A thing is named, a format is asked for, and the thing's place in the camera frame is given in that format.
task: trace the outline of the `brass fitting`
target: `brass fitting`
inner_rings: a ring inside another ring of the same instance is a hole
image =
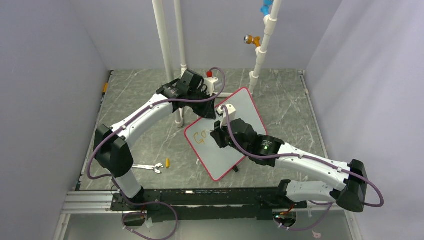
[[[246,35],[244,36],[244,43],[254,44],[258,48],[261,46],[261,37],[260,36],[252,37],[251,35]]]

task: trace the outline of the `white pipe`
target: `white pipe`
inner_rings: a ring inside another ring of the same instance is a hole
[[[261,72],[262,64],[265,61],[265,56],[267,54],[268,44],[270,43],[271,35],[274,32],[274,29],[277,24],[277,17],[280,11],[282,0],[274,0],[272,4],[272,10],[270,16],[266,16],[264,18],[265,22],[265,35],[263,36],[262,44],[260,46],[259,51],[256,53],[256,65],[254,66],[254,71],[249,72],[250,76],[250,84],[249,84],[249,92],[253,94],[256,84],[258,83],[259,73]]]
[[[159,33],[160,47],[162,48],[163,61],[168,82],[174,80],[174,69],[172,67],[170,41],[168,39],[167,21],[165,20],[164,3],[162,0],[152,0],[154,17],[156,18],[157,32]],[[183,116],[180,111],[175,111],[175,124],[183,126]]]
[[[187,70],[186,48],[184,46],[183,18],[181,13],[181,0],[174,0],[176,31],[178,33],[179,58],[181,60],[181,76]]]

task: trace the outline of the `orange object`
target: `orange object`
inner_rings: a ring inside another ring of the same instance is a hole
[[[287,215],[287,214],[289,214],[290,211],[293,210],[294,207],[295,207],[295,204],[292,204],[287,211],[283,211],[282,213],[280,213],[280,215]]]
[[[261,37],[260,36],[251,36],[251,35],[246,35],[244,37],[244,43],[246,44],[254,44],[257,48],[261,46]]]
[[[108,90],[108,85],[109,85],[109,83],[105,83],[104,84],[104,87],[103,87],[103,93],[105,94],[106,93],[106,91]]]

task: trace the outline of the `wrench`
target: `wrench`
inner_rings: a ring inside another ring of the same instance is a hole
[[[162,163],[158,163],[156,165],[142,165],[142,164],[134,164],[132,165],[135,169],[147,169],[147,170],[153,170],[155,173],[160,174],[161,171],[159,168],[163,168],[164,165]]]

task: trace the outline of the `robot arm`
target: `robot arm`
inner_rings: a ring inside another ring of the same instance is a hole
[[[95,159],[110,172],[132,203],[144,202],[144,189],[133,173],[130,148],[151,126],[179,108],[190,107],[199,117],[216,119],[214,88],[208,87],[208,82],[194,71],[186,70],[181,79],[160,87],[145,105],[124,120],[111,127],[102,124],[96,129],[94,148],[100,146],[100,149]]]
[[[362,162],[354,159],[348,164],[329,160],[302,151],[281,139],[257,134],[250,124],[242,119],[234,119],[236,110],[233,106],[226,105],[226,107],[228,116],[222,108],[218,109],[219,115],[224,114],[223,121],[215,122],[215,128],[210,133],[220,148],[230,146],[256,164],[292,169],[318,180],[310,182],[282,180],[277,191],[277,196],[281,200],[291,203],[325,201],[337,203],[351,212],[359,213],[364,210],[367,184],[346,173],[349,171],[367,178]],[[231,138],[230,130],[236,143]]]

